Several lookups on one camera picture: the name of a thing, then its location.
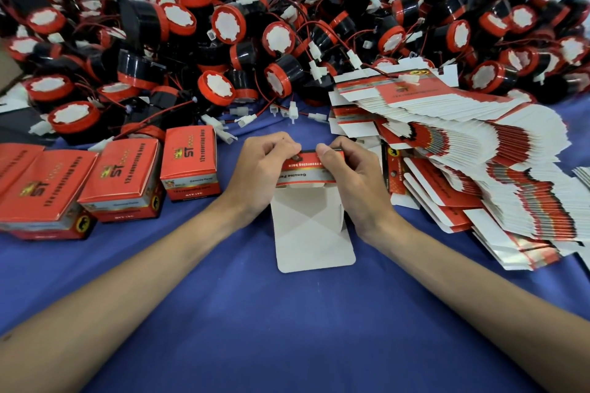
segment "logo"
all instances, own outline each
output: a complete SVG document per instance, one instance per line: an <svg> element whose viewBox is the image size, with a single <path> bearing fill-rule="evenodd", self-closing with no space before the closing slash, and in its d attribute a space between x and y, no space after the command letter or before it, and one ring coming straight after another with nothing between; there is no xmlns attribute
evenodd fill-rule
<svg viewBox="0 0 590 393"><path fill-rule="evenodd" d="M188 157L193 157L195 155L195 149L194 148L177 148L174 150L174 160L176 159L181 159L183 157L188 158Z"/></svg>
<svg viewBox="0 0 590 393"><path fill-rule="evenodd" d="M21 190L19 196L41 196L45 192L45 187L48 186L49 184L43 182L29 182Z"/></svg>
<svg viewBox="0 0 590 393"><path fill-rule="evenodd" d="M151 207L157 211L160 208L160 198L158 196L154 196L151 198Z"/></svg>
<svg viewBox="0 0 590 393"><path fill-rule="evenodd" d="M119 177L121 176L122 168L122 165L107 165L100 173L100 178L104 179L106 177Z"/></svg>
<svg viewBox="0 0 590 393"><path fill-rule="evenodd" d="M90 217L87 215L82 215L76 221L76 231L78 233L85 233L86 230L90 227Z"/></svg>

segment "red product box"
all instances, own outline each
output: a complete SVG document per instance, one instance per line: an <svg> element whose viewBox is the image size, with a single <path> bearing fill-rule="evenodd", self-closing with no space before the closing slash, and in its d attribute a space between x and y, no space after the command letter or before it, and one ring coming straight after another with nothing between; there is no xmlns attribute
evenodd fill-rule
<svg viewBox="0 0 590 393"><path fill-rule="evenodd" d="M76 201L96 161L91 151L41 152L0 204L0 228L26 240L82 239L94 219Z"/></svg>
<svg viewBox="0 0 590 393"><path fill-rule="evenodd" d="M161 151L155 138L108 143L78 202L103 223L158 217L164 196Z"/></svg>
<svg viewBox="0 0 590 393"><path fill-rule="evenodd" d="M217 139L213 127L168 129L160 179L173 201L221 193L217 181Z"/></svg>
<svg viewBox="0 0 590 393"><path fill-rule="evenodd" d="M344 152L336 149L341 156ZM291 184L335 184L334 176L321 163L316 151L301 151L291 159L285 160L278 177L277 187Z"/></svg>
<svg viewBox="0 0 590 393"><path fill-rule="evenodd" d="M0 143L0 197L43 152L40 145Z"/></svg>

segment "unfolded box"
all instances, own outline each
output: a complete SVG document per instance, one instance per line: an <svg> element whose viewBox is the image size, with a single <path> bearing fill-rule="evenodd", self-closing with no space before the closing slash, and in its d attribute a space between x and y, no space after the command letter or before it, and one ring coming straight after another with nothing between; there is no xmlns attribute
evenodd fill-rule
<svg viewBox="0 0 590 393"><path fill-rule="evenodd" d="M332 174L314 151L285 161L271 209L278 270L349 266L356 261Z"/></svg>
<svg viewBox="0 0 590 393"><path fill-rule="evenodd" d="M40 145L0 143L0 199L43 149Z"/></svg>
<svg viewBox="0 0 590 393"><path fill-rule="evenodd" d="M221 193L217 180L217 142L213 127L168 129L160 179L173 201Z"/></svg>
<svg viewBox="0 0 590 393"><path fill-rule="evenodd" d="M94 219L76 201L97 154L43 151L0 203L0 227L26 240L85 238Z"/></svg>
<svg viewBox="0 0 590 393"><path fill-rule="evenodd" d="M158 217L164 195L161 150L155 138L108 143L78 202L101 222Z"/></svg>

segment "right hand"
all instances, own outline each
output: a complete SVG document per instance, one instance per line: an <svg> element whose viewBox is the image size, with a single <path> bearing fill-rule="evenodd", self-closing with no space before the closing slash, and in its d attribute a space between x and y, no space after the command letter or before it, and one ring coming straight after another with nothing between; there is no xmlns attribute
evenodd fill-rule
<svg viewBox="0 0 590 393"><path fill-rule="evenodd" d="M332 148L342 148L344 158ZM391 239L391 232L411 227L391 205L379 158L347 137L330 146L320 143L316 152L338 185L342 205L354 222L358 236L378 247Z"/></svg>

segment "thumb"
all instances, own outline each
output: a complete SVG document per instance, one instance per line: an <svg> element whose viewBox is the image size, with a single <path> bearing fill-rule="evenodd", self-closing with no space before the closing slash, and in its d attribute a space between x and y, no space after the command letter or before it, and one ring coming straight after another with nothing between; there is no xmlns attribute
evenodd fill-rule
<svg viewBox="0 0 590 393"><path fill-rule="evenodd" d="M330 173L332 173L336 182L343 181L346 177L350 176L350 173L354 173L350 166L344 161L344 157L328 145L318 143L316 146L316 152L321 163Z"/></svg>
<svg viewBox="0 0 590 393"><path fill-rule="evenodd" d="M285 139L277 142L274 148L267 154L264 160L268 161L270 165L280 167L283 166L285 160L293 157L301 151L299 143L290 142Z"/></svg>

